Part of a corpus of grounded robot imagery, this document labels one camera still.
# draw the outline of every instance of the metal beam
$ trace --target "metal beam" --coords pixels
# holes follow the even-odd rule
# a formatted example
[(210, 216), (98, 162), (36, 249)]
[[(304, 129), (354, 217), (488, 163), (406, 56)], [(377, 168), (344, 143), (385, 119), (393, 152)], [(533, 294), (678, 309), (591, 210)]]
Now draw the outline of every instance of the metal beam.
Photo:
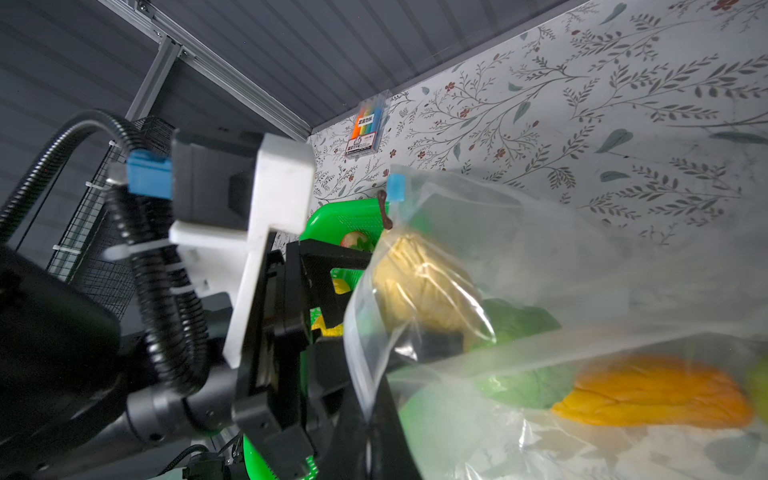
[(149, 115), (149, 110), (151, 110), (157, 94), (160, 93), (170, 67), (173, 66), (180, 52), (181, 45), (176, 43), (171, 37), (163, 38), (163, 41), (160, 42), (160, 49), (154, 61), (152, 61), (152, 65), (149, 67), (147, 76), (141, 82), (139, 91), (136, 92), (134, 101), (131, 102), (128, 113), (125, 115), (128, 121), (136, 121)]
[(124, 0), (99, 2), (157, 42), (172, 38), (181, 45), (182, 61), (291, 138), (304, 141), (309, 137), (309, 124), (152, 4), (139, 1), (129, 5)]

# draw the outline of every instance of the wire grid rack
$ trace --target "wire grid rack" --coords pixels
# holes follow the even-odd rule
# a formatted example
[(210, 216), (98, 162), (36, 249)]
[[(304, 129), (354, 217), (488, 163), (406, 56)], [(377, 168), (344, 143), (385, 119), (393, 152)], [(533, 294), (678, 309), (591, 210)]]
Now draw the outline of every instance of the wire grid rack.
[[(134, 125), (150, 150), (170, 154), (170, 137), (174, 132), (171, 124), (161, 118), (146, 117), (136, 120)], [(125, 163), (127, 158), (119, 147), (110, 143), (96, 174), (85, 184), (85, 193), (54, 247), (47, 270), (121, 318), (136, 288), (127, 262), (108, 262), (101, 258), (104, 249), (123, 242), (104, 204), (104, 189), (108, 165), (115, 161)]]

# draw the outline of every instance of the gray corrugated wall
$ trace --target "gray corrugated wall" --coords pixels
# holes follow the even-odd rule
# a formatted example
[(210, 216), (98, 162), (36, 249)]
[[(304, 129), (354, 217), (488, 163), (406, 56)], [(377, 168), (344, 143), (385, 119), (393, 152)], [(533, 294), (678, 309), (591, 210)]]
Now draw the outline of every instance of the gray corrugated wall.
[(312, 126), (564, 0), (151, 0)]
[[(124, 114), (157, 53), (156, 42), (97, 0), (2, 0), (0, 46), (0, 200), (69, 117), (87, 108)], [(177, 126), (276, 131), (202, 75), (176, 63), (152, 114)], [(38, 265), (48, 263), (108, 140), (93, 136), (61, 172), (19, 250)]]

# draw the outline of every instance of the orange toy vegetable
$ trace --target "orange toy vegetable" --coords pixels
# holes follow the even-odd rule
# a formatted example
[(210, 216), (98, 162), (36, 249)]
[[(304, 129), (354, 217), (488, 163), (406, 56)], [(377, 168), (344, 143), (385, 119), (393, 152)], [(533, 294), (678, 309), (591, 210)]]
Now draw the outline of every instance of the orange toy vegetable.
[(588, 367), (577, 377), (573, 392), (552, 412), (588, 425), (704, 429), (743, 427), (754, 415), (726, 373), (663, 356), (636, 356)]

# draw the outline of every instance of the white label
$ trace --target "white label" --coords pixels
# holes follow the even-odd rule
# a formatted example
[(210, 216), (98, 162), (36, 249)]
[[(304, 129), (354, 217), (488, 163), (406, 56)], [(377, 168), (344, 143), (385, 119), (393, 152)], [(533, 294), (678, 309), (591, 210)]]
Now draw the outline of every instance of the white label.
[(367, 135), (360, 135), (355, 140), (346, 142), (346, 153), (352, 154), (359, 151), (366, 151), (373, 148), (373, 141), (376, 139), (376, 132)]
[(373, 117), (374, 117), (374, 116), (375, 116), (375, 114), (366, 115), (365, 117), (361, 117), (361, 118), (360, 118), (360, 119), (357, 121), (357, 126), (358, 126), (358, 127), (365, 127), (367, 124), (372, 124), (372, 123), (373, 123)]

